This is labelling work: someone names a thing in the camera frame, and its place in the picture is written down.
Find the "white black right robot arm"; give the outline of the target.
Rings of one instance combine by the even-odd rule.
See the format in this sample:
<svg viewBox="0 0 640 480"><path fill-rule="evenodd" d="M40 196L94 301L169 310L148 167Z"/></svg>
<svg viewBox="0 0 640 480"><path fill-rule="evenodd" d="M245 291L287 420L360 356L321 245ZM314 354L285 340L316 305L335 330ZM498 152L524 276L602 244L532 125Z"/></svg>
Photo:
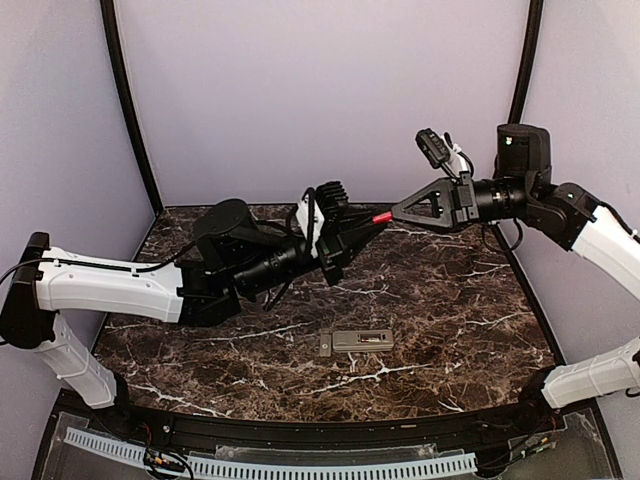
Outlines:
<svg viewBox="0 0 640 480"><path fill-rule="evenodd" d="M476 180L467 156L447 136L431 129L416 144L445 175L395 204L390 217L436 233L472 224L516 219L585 259L631 295L639 294L639 234L608 203L575 183L551 181L550 134L526 124L497 128L497 159L491 179ZM534 432L549 416L583 400L639 391L639 340L570 365L535 373L510 413L521 434Z"/></svg>

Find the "grey battery cover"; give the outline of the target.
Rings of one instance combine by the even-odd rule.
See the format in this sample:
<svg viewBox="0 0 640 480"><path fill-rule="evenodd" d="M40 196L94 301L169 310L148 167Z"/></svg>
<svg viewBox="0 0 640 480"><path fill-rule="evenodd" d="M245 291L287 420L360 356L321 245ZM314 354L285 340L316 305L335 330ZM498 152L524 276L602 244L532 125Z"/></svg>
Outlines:
<svg viewBox="0 0 640 480"><path fill-rule="evenodd" d="M332 335L330 333L322 333L319 342L319 356L330 357L332 353Z"/></svg>

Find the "white remote control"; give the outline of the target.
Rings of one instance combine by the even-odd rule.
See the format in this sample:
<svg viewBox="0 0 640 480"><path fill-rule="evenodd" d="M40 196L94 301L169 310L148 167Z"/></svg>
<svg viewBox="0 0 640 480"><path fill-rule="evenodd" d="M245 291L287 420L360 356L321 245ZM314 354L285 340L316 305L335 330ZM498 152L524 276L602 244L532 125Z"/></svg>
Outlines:
<svg viewBox="0 0 640 480"><path fill-rule="evenodd" d="M336 352L388 352L394 347L390 330L350 330L332 333L332 349Z"/></svg>

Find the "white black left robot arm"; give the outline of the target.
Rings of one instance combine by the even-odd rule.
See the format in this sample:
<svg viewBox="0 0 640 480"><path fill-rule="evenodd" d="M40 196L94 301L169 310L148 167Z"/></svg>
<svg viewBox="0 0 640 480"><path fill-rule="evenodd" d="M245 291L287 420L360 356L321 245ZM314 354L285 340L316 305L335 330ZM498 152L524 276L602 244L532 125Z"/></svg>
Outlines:
<svg viewBox="0 0 640 480"><path fill-rule="evenodd" d="M159 263L77 255L31 235L17 265L3 276L1 337L37 354L120 436L141 427L123 378L101 365L64 319L67 310L121 313L187 327L220 324L242 300L320 270L337 284L355 256L386 226L369 210L307 193L285 224L255 218L240 199L214 205L193 225L187 250Z"/></svg>

